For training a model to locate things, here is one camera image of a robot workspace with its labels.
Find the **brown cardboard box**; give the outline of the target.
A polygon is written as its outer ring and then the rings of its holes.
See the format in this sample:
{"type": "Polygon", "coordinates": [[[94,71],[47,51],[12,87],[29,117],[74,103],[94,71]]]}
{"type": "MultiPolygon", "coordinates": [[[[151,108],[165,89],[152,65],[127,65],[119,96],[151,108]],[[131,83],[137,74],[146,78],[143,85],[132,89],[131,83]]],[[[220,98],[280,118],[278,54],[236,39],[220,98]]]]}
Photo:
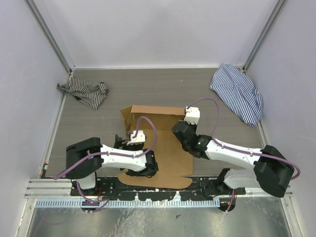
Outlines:
{"type": "Polygon", "coordinates": [[[132,105],[121,109],[125,131],[134,131],[137,120],[146,116],[154,124],[158,140],[153,147],[158,172],[151,178],[118,174],[118,179],[127,185],[154,188],[184,189],[192,179],[193,156],[182,149],[181,143],[172,133],[172,127],[185,117],[184,107],[161,107],[132,105]]]}

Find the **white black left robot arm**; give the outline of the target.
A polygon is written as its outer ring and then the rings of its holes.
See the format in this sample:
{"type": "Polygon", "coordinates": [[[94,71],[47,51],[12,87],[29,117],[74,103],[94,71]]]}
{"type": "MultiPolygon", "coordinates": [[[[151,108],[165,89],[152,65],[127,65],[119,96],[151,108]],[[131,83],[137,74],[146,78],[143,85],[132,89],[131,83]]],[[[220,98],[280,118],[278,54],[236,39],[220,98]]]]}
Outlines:
{"type": "Polygon", "coordinates": [[[146,135],[142,130],[130,133],[130,138],[115,136],[114,147],[92,137],[66,148],[66,171],[64,176],[76,180],[84,193],[93,196],[99,191],[96,171],[102,168],[126,169],[126,175],[152,177],[158,171],[158,163],[152,150],[143,149],[146,135]]]}

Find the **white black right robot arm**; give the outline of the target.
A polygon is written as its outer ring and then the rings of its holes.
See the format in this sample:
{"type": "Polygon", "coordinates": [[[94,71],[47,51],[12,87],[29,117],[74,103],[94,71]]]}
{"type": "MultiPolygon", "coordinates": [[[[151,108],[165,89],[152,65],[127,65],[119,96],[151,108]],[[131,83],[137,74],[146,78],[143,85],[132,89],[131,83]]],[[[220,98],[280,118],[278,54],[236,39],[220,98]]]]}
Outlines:
{"type": "Polygon", "coordinates": [[[224,161],[240,167],[225,168],[217,179],[217,189],[228,195],[238,188],[261,188],[266,193],[284,197],[294,173],[294,165],[273,146],[246,148],[222,142],[208,135],[197,135],[197,126],[180,121],[172,132],[184,151],[196,158],[224,161]]]}

